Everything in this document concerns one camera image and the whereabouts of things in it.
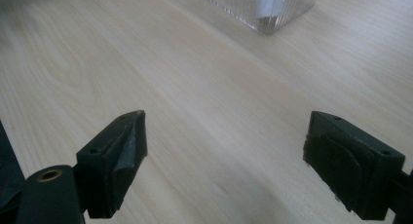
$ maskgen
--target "screw hole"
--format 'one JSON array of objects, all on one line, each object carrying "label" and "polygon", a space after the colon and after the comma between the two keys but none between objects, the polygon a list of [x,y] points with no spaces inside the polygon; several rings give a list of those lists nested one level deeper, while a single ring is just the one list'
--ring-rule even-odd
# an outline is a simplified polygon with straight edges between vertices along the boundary
[{"label": "screw hole", "polygon": [[49,182],[54,180],[55,178],[61,176],[60,169],[52,169],[49,171],[44,172],[42,175],[39,176],[37,179],[39,182]]},{"label": "screw hole", "polygon": [[90,151],[91,154],[96,154],[96,153],[98,153],[98,152],[99,152],[99,150],[96,149],[96,148],[93,148],[93,149],[91,149],[91,151]]}]

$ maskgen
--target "wooden surface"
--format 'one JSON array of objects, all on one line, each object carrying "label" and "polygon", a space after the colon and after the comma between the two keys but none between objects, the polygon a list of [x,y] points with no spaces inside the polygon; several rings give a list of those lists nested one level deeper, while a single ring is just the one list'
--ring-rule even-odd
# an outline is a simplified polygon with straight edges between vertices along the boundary
[{"label": "wooden surface", "polygon": [[0,0],[0,118],[28,176],[146,111],[149,157],[88,223],[364,223],[302,160],[310,113],[409,172],[412,56],[413,0],[318,0],[270,37],[206,0]]}]

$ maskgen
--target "clear plastic container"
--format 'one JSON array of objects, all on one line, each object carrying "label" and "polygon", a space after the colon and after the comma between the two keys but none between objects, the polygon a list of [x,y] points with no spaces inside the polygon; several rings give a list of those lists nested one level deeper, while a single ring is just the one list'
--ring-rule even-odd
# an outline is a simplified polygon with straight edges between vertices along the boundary
[{"label": "clear plastic container", "polygon": [[209,0],[248,26],[273,34],[310,10],[316,0]]}]

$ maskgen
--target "wooden table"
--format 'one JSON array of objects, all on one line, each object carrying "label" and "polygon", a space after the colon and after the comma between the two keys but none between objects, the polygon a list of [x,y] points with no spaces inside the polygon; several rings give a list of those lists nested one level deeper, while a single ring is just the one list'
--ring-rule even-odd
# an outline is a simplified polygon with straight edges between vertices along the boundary
[{"label": "wooden table", "polygon": [[413,0],[318,0],[270,37],[206,0],[0,0],[0,118],[28,176],[146,111],[122,209],[88,223],[364,223],[302,160],[310,113],[410,172],[412,57]]}]

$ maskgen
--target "transparent box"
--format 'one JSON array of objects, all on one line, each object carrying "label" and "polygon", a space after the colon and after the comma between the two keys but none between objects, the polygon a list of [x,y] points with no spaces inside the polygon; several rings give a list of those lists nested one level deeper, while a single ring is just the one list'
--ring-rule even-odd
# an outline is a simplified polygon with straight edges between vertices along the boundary
[{"label": "transparent box", "polygon": [[248,26],[273,34],[309,11],[316,0],[209,0]]}]

